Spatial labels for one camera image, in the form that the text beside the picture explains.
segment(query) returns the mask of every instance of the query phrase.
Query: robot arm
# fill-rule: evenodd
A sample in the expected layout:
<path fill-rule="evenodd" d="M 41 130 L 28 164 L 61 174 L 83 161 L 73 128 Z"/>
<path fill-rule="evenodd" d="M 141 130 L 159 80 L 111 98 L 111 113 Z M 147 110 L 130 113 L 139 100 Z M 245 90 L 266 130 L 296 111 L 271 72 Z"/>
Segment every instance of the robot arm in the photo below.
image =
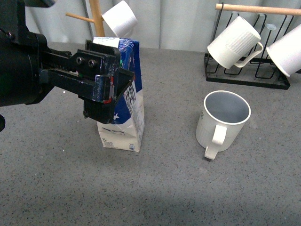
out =
<path fill-rule="evenodd" d="M 119 97 L 134 79 L 120 68 L 119 50 L 89 40 L 73 56 L 50 49 L 44 35 L 27 29 L 23 0 L 0 5 L 0 107 L 37 104 L 57 86 L 83 99 L 85 118 L 111 123 Z M 0 131 L 4 127 L 1 116 Z"/>

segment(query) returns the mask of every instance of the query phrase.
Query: wooden mug tree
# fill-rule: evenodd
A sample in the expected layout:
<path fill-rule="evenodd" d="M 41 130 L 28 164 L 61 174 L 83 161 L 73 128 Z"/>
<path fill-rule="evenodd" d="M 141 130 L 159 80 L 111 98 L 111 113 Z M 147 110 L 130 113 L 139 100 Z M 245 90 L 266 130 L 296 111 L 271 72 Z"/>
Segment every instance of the wooden mug tree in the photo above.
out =
<path fill-rule="evenodd" d="M 97 37 L 105 37 L 104 29 L 103 29 L 103 17 L 100 9 L 99 0 L 89 0 L 89 2 L 90 2 L 90 8 L 91 8 L 93 19 L 79 16 L 73 13 L 66 13 L 66 16 L 70 16 L 79 20 L 84 20 L 90 23 L 94 23 Z"/>

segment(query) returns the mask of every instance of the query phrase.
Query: bolt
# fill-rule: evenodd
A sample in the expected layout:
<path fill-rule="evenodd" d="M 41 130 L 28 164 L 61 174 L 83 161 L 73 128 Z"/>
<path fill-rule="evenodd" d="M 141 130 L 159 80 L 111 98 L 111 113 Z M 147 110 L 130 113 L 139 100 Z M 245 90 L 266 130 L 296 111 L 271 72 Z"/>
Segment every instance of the bolt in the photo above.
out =
<path fill-rule="evenodd" d="M 76 58 L 76 63 L 77 63 L 78 65 L 82 65 L 84 62 L 85 62 L 85 59 L 84 59 L 84 58 L 82 58 L 82 57 L 80 57 L 80 56 Z"/>
<path fill-rule="evenodd" d="M 13 34 L 12 32 L 7 32 L 6 36 L 10 39 L 10 40 L 14 40 L 16 38 L 15 34 Z"/>
<path fill-rule="evenodd" d="M 88 65 L 90 68 L 96 67 L 97 62 L 95 60 L 89 60 Z"/>

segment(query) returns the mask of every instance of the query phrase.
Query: mug handle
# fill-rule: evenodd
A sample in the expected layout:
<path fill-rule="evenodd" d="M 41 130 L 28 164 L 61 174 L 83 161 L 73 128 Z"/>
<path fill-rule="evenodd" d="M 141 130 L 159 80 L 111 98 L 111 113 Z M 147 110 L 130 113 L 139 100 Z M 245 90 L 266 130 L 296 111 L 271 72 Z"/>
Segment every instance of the mug handle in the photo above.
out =
<path fill-rule="evenodd" d="M 224 126 L 215 126 L 212 142 L 206 147 L 205 157 L 208 159 L 215 159 L 218 153 L 218 148 L 224 143 L 226 138 L 227 128 Z"/>
<path fill-rule="evenodd" d="M 262 46 L 262 44 L 260 42 L 258 42 L 257 44 L 261 47 L 260 50 L 255 51 L 251 55 L 247 56 L 247 58 L 243 62 L 241 62 L 241 63 L 235 63 L 234 65 L 236 67 L 239 67 L 239 68 L 244 67 L 250 60 L 252 60 L 255 56 L 257 56 L 258 54 L 260 54 L 263 51 L 263 46 Z"/>

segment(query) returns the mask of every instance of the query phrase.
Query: wooden dowel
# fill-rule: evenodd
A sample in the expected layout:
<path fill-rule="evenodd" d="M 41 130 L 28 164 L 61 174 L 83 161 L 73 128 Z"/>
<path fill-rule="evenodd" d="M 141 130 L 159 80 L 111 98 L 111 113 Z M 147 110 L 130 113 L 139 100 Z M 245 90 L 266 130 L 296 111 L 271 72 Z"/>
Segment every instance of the wooden dowel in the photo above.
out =
<path fill-rule="evenodd" d="M 73 17 L 73 18 L 76 18 L 76 19 L 79 19 L 79 20 L 84 20 L 84 21 L 87 21 L 87 22 L 90 22 L 90 23 L 94 23 L 93 19 L 86 18 L 86 17 L 83 17 L 83 16 L 79 16 L 79 15 L 76 15 L 76 14 L 73 14 L 73 13 L 66 13 L 66 16 L 70 16 L 70 17 Z"/>
<path fill-rule="evenodd" d="M 89 0 L 97 37 L 105 37 L 99 0 Z"/>
<path fill-rule="evenodd" d="M 266 14 L 279 14 L 279 15 L 292 15 L 301 16 L 301 9 L 296 8 L 276 8 L 276 7 L 261 7 L 261 6 L 241 6 L 241 5 L 229 5 L 216 4 L 216 10 L 248 12 L 248 13 L 266 13 Z"/>

